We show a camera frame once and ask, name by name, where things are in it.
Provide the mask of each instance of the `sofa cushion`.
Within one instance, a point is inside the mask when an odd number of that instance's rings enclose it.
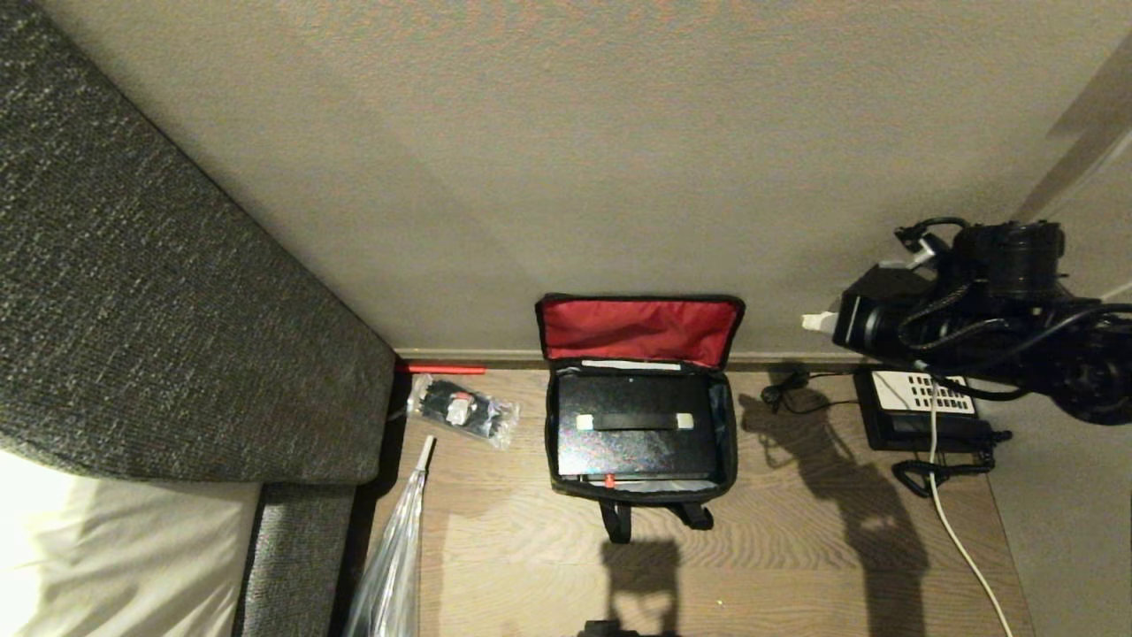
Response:
[[[0,6],[0,448],[127,480],[377,473],[393,353],[32,2]]]
[[[2,451],[0,484],[0,635],[231,634],[258,485],[78,477]]]
[[[354,491],[264,485],[233,635],[326,635]]]

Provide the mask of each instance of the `open black case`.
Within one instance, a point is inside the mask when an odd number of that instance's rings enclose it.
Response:
[[[629,541],[633,506],[712,528],[703,505],[738,466],[723,368],[744,309],[730,295],[548,294],[535,305],[550,479],[598,501],[610,541]]]

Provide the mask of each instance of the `black carrying strap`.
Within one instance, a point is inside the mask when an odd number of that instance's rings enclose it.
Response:
[[[711,517],[711,511],[704,509],[700,502],[679,502],[669,506],[669,509],[688,525],[688,528],[711,531],[715,526],[715,518]]]
[[[633,537],[632,505],[614,500],[598,500],[598,505],[601,507],[601,522],[606,525],[606,533],[609,534],[609,541],[614,544],[628,544]],[[715,526],[715,518],[700,502],[678,502],[669,505],[668,508],[688,528],[711,531]]]
[[[923,460],[904,460],[892,465],[892,475],[897,476],[909,491],[920,498],[932,497],[932,475],[935,475],[935,487],[947,482],[952,476],[972,476],[988,474],[995,467],[994,450],[988,448],[977,454],[981,465],[933,465]]]
[[[612,500],[598,500],[601,507],[601,522],[606,525],[606,533],[614,544],[628,544],[633,537],[633,509],[625,502],[614,502]]]

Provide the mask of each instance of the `gray upholstered sofa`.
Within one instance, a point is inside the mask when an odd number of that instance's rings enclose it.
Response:
[[[233,632],[325,635],[393,353],[25,1],[0,118],[0,449],[261,483]]]

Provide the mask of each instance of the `wooden floor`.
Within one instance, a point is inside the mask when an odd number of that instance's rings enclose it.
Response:
[[[496,451],[419,419],[405,428],[401,480],[378,503],[380,536],[427,434],[438,439],[424,494],[421,635],[571,636],[586,620],[681,636],[1001,635],[989,601],[932,502],[868,449],[856,405],[771,415],[767,377],[729,375],[740,419],[739,476],[713,501],[715,528],[635,510],[633,543],[608,543],[598,506],[551,492],[542,445],[544,371],[453,379],[522,405]],[[830,401],[849,378],[815,379]],[[799,407],[822,396],[799,394]],[[1032,636],[987,481],[941,489],[952,526],[983,568],[1014,635]]]

